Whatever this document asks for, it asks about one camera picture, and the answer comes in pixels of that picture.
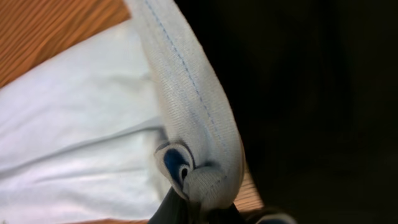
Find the light gray fabric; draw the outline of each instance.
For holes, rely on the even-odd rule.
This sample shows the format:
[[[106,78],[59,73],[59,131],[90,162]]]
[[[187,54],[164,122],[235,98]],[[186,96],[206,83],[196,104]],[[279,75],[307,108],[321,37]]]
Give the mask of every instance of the light gray fabric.
[[[0,223],[146,220],[170,189],[137,32],[123,22],[0,90]]]
[[[244,153],[214,70],[172,0],[126,3],[149,59],[171,143],[156,152],[158,167],[176,192],[200,203],[202,211],[226,208],[243,180]],[[177,151],[184,164],[169,151]],[[170,166],[180,166],[178,172],[187,168],[186,178],[173,178]]]

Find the blue stitching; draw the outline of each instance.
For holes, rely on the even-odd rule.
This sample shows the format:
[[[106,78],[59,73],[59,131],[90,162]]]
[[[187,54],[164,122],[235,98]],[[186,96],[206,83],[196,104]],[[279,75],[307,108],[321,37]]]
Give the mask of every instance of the blue stitching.
[[[166,31],[165,27],[163,26],[162,22],[160,21],[160,19],[157,17],[157,15],[156,15],[154,9],[153,9],[152,6],[149,4],[148,0],[145,0],[145,4],[148,6],[148,8],[149,8],[149,10],[151,11],[152,15],[155,17],[157,23],[158,23],[158,24],[161,26],[161,28],[163,29],[163,32],[164,32],[164,34],[166,35],[166,38],[170,41],[170,43],[171,43],[171,45],[172,45],[172,47],[173,47],[173,50],[177,53],[178,57],[180,58],[180,60],[181,60],[181,62],[182,62],[182,65],[183,65],[184,68],[185,68],[185,71],[187,71],[187,73],[188,73],[188,78],[191,80],[192,85],[193,85],[193,87],[195,88],[195,91],[196,91],[196,93],[197,93],[197,95],[198,95],[198,97],[199,97],[199,100],[200,100],[200,102],[202,103],[203,107],[205,108],[205,110],[206,110],[206,112],[207,112],[207,116],[210,118],[210,121],[211,121],[211,123],[213,124],[213,127],[214,127],[214,129],[215,129],[215,131],[216,131],[216,134],[217,134],[218,138],[220,139],[220,141],[221,141],[221,143],[222,143],[222,145],[223,145],[223,147],[224,147],[224,152],[226,152],[226,145],[225,145],[224,141],[221,139],[220,134],[218,133],[216,124],[215,124],[215,122],[213,121],[213,118],[211,117],[211,115],[210,115],[210,113],[209,113],[209,111],[208,111],[208,109],[207,109],[207,106],[205,105],[205,103],[203,102],[202,97],[201,97],[200,94],[199,94],[198,88],[197,88],[195,82],[193,81],[193,78],[192,78],[192,76],[191,76],[191,73],[189,72],[188,67],[187,67],[187,65],[185,64],[184,59],[182,58],[182,56],[180,55],[180,52],[179,52],[179,51],[177,50],[177,48],[175,47],[175,45],[174,45],[172,39],[170,38],[169,34],[167,33],[167,31]]]

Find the black fabric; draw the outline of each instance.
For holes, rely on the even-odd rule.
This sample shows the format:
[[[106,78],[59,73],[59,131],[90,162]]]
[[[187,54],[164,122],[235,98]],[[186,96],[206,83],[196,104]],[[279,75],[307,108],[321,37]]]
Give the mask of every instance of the black fabric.
[[[299,223],[398,222],[398,1],[176,2],[266,205]]]
[[[209,214],[199,214],[198,205],[188,204],[170,188],[162,204],[155,212],[148,224],[244,224],[235,205],[227,209],[217,209]]]

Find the wood grain surface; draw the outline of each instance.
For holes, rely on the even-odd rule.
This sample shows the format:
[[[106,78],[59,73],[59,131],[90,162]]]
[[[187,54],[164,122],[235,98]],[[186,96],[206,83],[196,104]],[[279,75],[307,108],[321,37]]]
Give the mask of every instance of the wood grain surface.
[[[129,18],[122,0],[0,0],[0,88],[65,49]],[[235,204],[240,211],[262,207],[248,172]]]

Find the seam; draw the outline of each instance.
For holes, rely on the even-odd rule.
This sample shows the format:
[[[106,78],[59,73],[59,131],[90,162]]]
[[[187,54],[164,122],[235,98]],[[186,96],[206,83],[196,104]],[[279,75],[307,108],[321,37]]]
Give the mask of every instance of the seam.
[[[210,114],[210,112],[209,112],[209,110],[208,110],[206,104],[203,102],[203,98],[202,98],[201,95],[199,94],[198,88],[197,88],[197,86],[196,86],[196,84],[195,84],[195,81],[193,81],[192,75],[191,75],[191,73],[190,73],[190,71],[189,71],[189,69],[188,69],[188,67],[187,67],[187,64],[185,63],[185,61],[184,61],[183,57],[181,56],[180,52],[177,50],[177,48],[176,48],[176,46],[174,45],[172,39],[170,38],[169,34],[167,33],[165,27],[163,26],[163,23],[160,21],[159,17],[158,17],[157,14],[155,13],[154,9],[152,8],[152,6],[151,6],[151,4],[148,2],[148,0],[145,0],[145,4],[147,5],[147,7],[149,8],[149,10],[151,11],[152,15],[155,17],[155,20],[156,20],[156,22],[158,23],[158,25],[161,26],[161,28],[162,28],[162,30],[163,30],[163,33],[165,34],[165,36],[166,36],[166,38],[169,40],[169,42],[170,42],[170,44],[171,44],[173,50],[175,51],[175,53],[177,53],[177,56],[178,56],[179,59],[181,60],[182,65],[183,65],[185,71],[187,72],[188,78],[189,78],[189,79],[191,80],[191,82],[192,82],[192,85],[193,85],[193,87],[194,87],[194,89],[195,89],[195,91],[196,91],[196,93],[197,93],[197,95],[198,95],[198,97],[199,97],[200,102],[201,102],[201,104],[203,105],[203,107],[204,107],[204,109],[205,109],[205,111],[206,111],[206,113],[207,113],[207,116],[210,118],[210,121],[211,121],[211,123],[212,123],[212,125],[213,125],[213,127],[214,127],[214,129],[215,129],[216,134],[217,134],[217,137],[218,137],[218,139],[221,141],[221,144],[223,145],[224,153],[226,153],[226,145],[225,145],[224,141],[222,140],[222,138],[221,138],[221,136],[220,136],[220,134],[219,134],[219,132],[218,132],[218,129],[217,129],[217,126],[216,126],[216,124],[215,124],[215,122],[214,122],[213,117],[211,116],[211,114]]]

